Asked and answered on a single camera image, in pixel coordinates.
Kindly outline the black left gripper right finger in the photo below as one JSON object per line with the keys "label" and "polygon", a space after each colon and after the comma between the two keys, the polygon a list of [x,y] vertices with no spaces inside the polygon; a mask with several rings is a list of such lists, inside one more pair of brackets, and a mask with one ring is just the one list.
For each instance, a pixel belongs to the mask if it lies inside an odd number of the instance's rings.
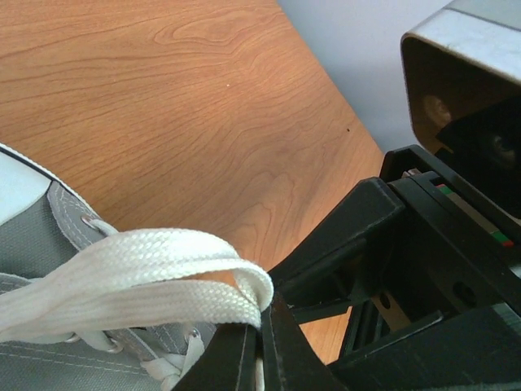
{"label": "black left gripper right finger", "polygon": [[345,390],[308,343],[279,293],[262,313],[266,390]]}

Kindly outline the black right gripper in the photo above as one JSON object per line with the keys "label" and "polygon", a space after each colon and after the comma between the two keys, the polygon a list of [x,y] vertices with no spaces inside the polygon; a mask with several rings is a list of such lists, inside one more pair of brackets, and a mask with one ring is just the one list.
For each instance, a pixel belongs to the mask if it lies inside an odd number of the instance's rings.
{"label": "black right gripper", "polygon": [[351,390],[518,390],[520,230],[441,160],[389,152],[269,274],[336,271],[354,309],[331,372]]}

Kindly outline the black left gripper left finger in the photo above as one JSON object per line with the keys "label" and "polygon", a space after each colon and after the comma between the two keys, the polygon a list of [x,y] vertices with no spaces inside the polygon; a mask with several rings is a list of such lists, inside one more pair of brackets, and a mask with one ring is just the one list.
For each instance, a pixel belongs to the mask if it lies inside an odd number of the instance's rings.
{"label": "black left gripper left finger", "polygon": [[197,363],[174,391],[248,391],[256,388],[257,331],[244,324],[221,325]]}

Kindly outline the white shoelace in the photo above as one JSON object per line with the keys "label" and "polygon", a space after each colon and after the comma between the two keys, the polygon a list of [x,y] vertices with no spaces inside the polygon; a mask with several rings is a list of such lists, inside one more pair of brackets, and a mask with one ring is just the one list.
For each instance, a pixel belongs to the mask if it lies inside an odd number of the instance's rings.
{"label": "white shoelace", "polygon": [[48,275],[1,296],[1,339],[53,344],[77,337],[97,350],[111,330],[166,323],[261,327],[274,296],[269,275],[202,231],[93,226],[103,239]]}

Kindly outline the grey canvas sneaker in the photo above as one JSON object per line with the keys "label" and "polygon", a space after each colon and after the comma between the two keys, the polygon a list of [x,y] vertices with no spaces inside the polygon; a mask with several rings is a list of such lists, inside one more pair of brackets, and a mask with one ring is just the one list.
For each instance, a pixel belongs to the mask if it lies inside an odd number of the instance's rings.
{"label": "grey canvas sneaker", "polygon": [[208,347],[211,323],[175,323],[123,270],[113,228],[56,175],[1,148],[1,387],[170,390]]}

